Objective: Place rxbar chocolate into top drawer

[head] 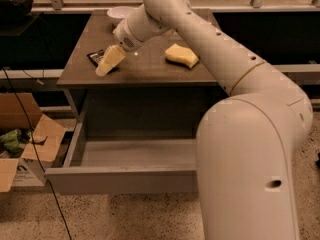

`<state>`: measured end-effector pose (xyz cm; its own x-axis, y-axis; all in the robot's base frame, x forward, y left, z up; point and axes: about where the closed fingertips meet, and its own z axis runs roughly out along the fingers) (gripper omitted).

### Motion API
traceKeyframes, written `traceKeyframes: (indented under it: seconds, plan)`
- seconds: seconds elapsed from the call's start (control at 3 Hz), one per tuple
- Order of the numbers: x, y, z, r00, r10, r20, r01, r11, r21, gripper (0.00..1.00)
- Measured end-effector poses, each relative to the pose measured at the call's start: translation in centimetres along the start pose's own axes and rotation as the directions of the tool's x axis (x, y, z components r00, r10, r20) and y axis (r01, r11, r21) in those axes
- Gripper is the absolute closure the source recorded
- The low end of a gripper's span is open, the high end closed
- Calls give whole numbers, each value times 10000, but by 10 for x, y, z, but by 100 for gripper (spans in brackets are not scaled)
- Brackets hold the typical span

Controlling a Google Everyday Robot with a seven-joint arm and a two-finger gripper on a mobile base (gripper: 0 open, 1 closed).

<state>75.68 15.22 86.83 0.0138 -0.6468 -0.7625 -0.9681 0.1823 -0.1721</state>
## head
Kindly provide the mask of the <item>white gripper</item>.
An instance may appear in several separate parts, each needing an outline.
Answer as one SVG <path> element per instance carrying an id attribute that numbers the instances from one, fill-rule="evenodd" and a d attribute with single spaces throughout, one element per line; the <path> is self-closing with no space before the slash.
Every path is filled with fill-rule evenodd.
<path id="1" fill-rule="evenodd" d="M 99 77 L 108 74 L 126 56 L 126 52 L 138 50 L 143 42 L 139 39 L 141 24 L 133 19 L 122 20 L 113 30 L 115 42 L 118 45 L 109 46 L 95 72 Z"/>

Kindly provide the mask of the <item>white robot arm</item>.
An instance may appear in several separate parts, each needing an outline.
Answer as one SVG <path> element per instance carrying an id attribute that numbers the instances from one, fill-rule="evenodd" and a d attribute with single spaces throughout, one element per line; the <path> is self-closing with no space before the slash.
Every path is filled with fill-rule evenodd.
<path id="1" fill-rule="evenodd" d="M 114 31 L 96 73 L 175 30 L 227 93 L 203 116 L 196 172 L 206 240 L 300 240 L 291 158 L 310 132 L 305 92 L 195 14 L 188 0 L 143 0 Z"/>

